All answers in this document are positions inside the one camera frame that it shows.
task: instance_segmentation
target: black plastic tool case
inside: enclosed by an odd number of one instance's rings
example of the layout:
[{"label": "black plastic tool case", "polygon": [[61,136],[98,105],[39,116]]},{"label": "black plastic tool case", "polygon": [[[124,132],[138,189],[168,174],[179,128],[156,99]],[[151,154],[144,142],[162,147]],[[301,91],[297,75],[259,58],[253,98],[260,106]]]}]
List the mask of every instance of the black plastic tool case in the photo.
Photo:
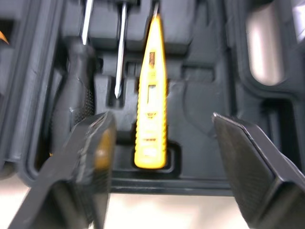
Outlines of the black plastic tool case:
[{"label": "black plastic tool case", "polygon": [[[168,162],[133,163],[138,83],[152,0],[129,10],[122,96],[114,96],[120,26],[114,3],[96,0],[89,40],[100,58],[94,76],[96,113],[111,111],[118,139],[112,192],[231,195],[213,112],[258,124],[305,169],[305,44],[297,43],[290,1],[274,0],[285,79],[275,86],[250,72],[246,19],[269,0],[160,0],[168,73]],[[50,153],[50,119],[66,76],[67,48],[83,20],[77,0],[0,0],[0,165],[13,162],[31,185]]]}]

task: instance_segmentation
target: empty tool slot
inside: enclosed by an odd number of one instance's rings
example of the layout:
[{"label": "empty tool slot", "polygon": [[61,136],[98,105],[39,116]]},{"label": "empty tool slot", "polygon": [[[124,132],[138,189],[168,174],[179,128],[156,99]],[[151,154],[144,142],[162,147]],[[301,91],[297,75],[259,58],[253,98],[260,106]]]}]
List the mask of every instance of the empty tool slot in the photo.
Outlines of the empty tool slot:
[{"label": "empty tool slot", "polygon": [[209,67],[183,66],[182,78],[187,81],[212,83],[214,81],[214,70]]},{"label": "empty tool slot", "polygon": [[252,0],[246,29],[252,76],[264,85],[275,85],[284,79],[284,61],[280,20],[275,2]]},{"label": "empty tool slot", "polygon": [[141,67],[141,61],[127,61],[125,64],[125,73],[127,76],[140,77]]},{"label": "empty tool slot", "polygon": [[262,103],[262,112],[267,119],[269,138],[286,157],[301,168],[292,102],[286,99],[268,99]]}]

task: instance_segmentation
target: screwdriver tip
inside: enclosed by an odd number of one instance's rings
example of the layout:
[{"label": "screwdriver tip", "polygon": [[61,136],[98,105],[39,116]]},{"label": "screwdriver tip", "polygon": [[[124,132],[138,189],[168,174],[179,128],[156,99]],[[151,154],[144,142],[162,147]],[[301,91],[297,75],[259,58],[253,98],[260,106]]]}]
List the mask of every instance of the screwdriver tip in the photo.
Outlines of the screwdriver tip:
[{"label": "screwdriver tip", "polygon": [[118,99],[121,95],[121,86],[120,85],[116,85],[114,88],[114,94],[115,97]]}]

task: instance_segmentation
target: screwdriver handle grip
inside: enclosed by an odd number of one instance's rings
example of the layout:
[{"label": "screwdriver handle grip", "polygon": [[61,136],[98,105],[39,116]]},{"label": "screwdriver handle grip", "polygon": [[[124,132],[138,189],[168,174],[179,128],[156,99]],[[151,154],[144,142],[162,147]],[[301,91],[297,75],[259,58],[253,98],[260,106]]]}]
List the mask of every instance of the screwdriver handle grip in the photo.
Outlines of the screwdriver handle grip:
[{"label": "screwdriver handle grip", "polygon": [[72,128],[95,113],[94,49],[77,41],[69,49],[69,73],[54,107],[51,123],[51,152],[58,152]]}]

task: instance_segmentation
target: orange object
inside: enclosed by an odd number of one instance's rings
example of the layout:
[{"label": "orange object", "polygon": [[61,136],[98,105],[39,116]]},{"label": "orange object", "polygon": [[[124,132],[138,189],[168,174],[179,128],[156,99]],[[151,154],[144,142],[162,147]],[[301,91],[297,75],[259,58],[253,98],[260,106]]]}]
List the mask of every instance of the orange object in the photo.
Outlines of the orange object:
[{"label": "orange object", "polygon": [[0,31],[0,40],[4,40],[7,44],[9,44],[8,40],[1,31]]}]

